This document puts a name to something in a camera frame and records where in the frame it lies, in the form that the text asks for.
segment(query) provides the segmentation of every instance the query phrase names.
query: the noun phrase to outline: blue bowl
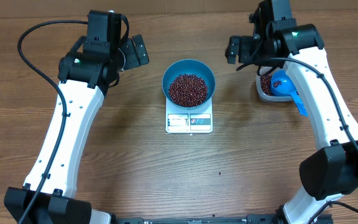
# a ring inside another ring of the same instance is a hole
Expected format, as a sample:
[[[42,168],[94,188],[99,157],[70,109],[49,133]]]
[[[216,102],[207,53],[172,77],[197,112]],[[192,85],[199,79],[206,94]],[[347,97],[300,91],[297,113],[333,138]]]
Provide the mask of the blue bowl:
[[[215,76],[212,70],[206,66],[203,62],[193,60],[193,59],[184,59],[172,64],[167,71],[165,72],[162,78],[162,90],[164,92],[165,97],[171,103],[176,105],[177,107],[184,110],[193,110],[202,107],[205,102],[201,105],[194,106],[191,108],[187,108],[184,106],[179,106],[172,102],[171,97],[169,96],[169,86],[172,84],[174,79],[179,75],[183,74],[194,74],[197,77],[202,78],[205,81],[205,84],[208,86],[208,95],[206,97],[205,102],[207,102],[214,95],[215,92]]]

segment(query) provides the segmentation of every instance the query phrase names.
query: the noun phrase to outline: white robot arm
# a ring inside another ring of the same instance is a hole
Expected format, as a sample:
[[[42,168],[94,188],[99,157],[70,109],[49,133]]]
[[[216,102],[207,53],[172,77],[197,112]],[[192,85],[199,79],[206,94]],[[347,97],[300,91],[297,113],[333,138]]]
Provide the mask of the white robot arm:
[[[358,124],[351,115],[335,84],[329,69],[326,51],[312,47],[300,50],[299,54],[291,54],[288,58],[305,62],[316,67],[316,69],[324,74],[334,90],[353,138],[358,140]],[[349,142],[345,132],[341,131],[342,124],[339,121],[333,99],[322,80],[314,72],[297,63],[286,62],[284,69],[294,83],[304,103],[313,129],[316,149],[319,150],[330,146],[333,139],[337,139],[339,144]],[[291,224],[307,223],[327,201],[338,200],[342,196],[343,194],[334,194],[327,196],[324,200],[316,200],[306,192],[304,187],[301,187],[298,193],[284,205],[285,217],[288,223]]]
[[[127,27],[122,37],[121,22]],[[33,30],[58,23],[88,24],[88,31],[61,59],[57,87],[24,57],[21,44]],[[90,203],[74,197],[86,138],[108,89],[118,84],[118,72],[149,63],[142,36],[128,35],[129,23],[124,15],[90,11],[88,22],[44,22],[20,37],[19,55],[55,87],[58,98],[41,152],[23,188],[9,187],[6,192],[4,204],[18,223],[111,223],[111,214],[93,210]],[[82,45],[83,52],[78,52]]]

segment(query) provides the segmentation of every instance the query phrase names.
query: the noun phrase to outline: plastic container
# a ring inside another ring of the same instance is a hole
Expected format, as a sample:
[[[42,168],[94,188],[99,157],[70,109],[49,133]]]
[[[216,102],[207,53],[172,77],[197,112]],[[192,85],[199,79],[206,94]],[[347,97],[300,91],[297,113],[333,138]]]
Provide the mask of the plastic container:
[[[174,102],[172,102],[171,97],[168,93],[169,86],[176,77],[183,74],[195,74],[197,75],[197,77],[202,78],[205,81],[205,84],[208,86],[208,95],[204,103],[202,103],[201,105],[187,108],[184,106],[176,105]],[[203,62],[193,59],[180,60],[172,64],[165,72],[162,78],[162,91],[164,92],[165,97],[167,97],[167,100],[171,101],[171,103],[173,103],[175,106],[184,110],[194,110],[202,107],[214,95],[215,76],[212,70]]]
[[[271,69],[271,67],[263,67],[260,69],[260,74],[263,75],[266,72],[268,72]],[[274,74],[275,72],[282,70],[281,68],[275,69],[271,74]],[[291,96],[269,96],[264,93],[262,90],[262,86],[260,85],[260,77],[256,76],[256,89],[259,94],[260,100],[267,102],[267,103],[279,103],[279,102],[291,102],[293,101]]]

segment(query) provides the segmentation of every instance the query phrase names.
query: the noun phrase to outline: wood grain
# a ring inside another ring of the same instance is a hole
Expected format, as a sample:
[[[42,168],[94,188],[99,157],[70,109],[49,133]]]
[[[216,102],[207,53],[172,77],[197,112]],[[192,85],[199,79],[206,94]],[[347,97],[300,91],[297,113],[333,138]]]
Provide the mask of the wood grain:
[[[358,11],[294,12],[314,23],[326,43],[337,85],[358,121]],[[272,213],[301,183],[298,167],[314,153],[307,118],[292,103],[268,104],[255,89],[255,67],[236,73],[224,49],[230,35],[252,33],[248,13],[129,16],[150,64],[122,73],[92,125],[78,176],[77,198],[119,217],[177,218]],[[56,93],[19,58],[16,44],[48,19],[0,19],[0,223],[14,223],[3,205],[38,156]],[[57,81],[57,65],[84,25],[41,28],[24,40],[28,59]],[[183,58],[214,71],[214,131],[166,134],[164,71]],[[358,189],[341,201],[358,207]],[[343,208],[336,223],[357,223]]]
[[[255,11],[262,0],[0,0],[0,18],[86,16],[91,9],[122,14]],[[358,9],[358,0],[290,0],[294,10]]]

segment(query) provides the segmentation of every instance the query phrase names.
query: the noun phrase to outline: digital kitchen scale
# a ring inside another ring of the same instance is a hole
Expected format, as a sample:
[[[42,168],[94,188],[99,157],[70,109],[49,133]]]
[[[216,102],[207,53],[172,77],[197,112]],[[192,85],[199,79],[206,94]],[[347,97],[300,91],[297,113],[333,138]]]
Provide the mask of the digital kitchen scale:
[[[181,109],[166,99],[165,130],[167,133],[211,133],[213,128],[212,98],[193,110]]]
[[[194,74],[202,78],[208,87],[205,102],[199,106],[185,108],[172,102],[169,95],[171,83],[177,76]],[[212,132],[212,96],[215,91],[215,77],[212,70],[203,62],[184,59],[172,64],[162,78],[162,90],[165,95],[165,130],[167,133],[203,134]]]

